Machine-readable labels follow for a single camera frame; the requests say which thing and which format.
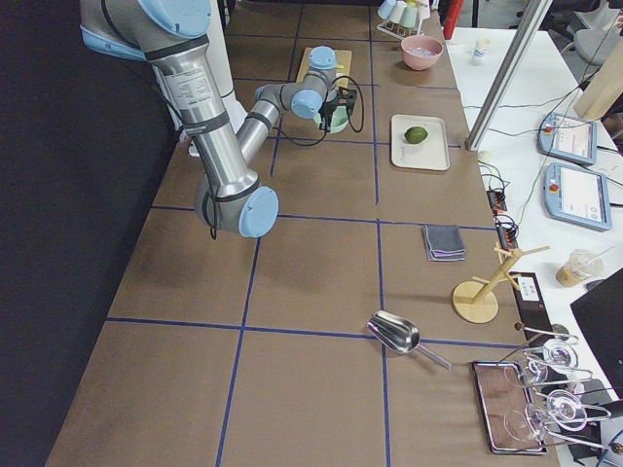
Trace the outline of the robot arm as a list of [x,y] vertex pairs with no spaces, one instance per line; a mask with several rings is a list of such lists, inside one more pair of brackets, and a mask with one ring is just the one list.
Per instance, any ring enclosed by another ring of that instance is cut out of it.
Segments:
[[257,89],[240,126],[231,71],[213,1],[83,1],[85,45],[98,53],[147,61],[160,71],[164,100],[194,142],[204,166],[195,196],[198,217],[220,230],[261,237],[274,225],[279,203],[250,161],[285,111],[320,118],[328,131],[335,110],[351,111],[357,91],[340,86],[337,58],[325,46],[311,50],[302,81]]

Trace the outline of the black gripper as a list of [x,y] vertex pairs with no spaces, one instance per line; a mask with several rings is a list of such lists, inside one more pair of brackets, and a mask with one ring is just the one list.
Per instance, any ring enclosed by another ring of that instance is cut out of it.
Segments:
[[319,114],[321,116],[319,129],[323,132],[330,131],[331,117],[338,106],[345,106],[347,108],[349,122],[354,111],[356,100],[357,90],[338,87],[335,97],[332,100],[324,102],[320,107]]

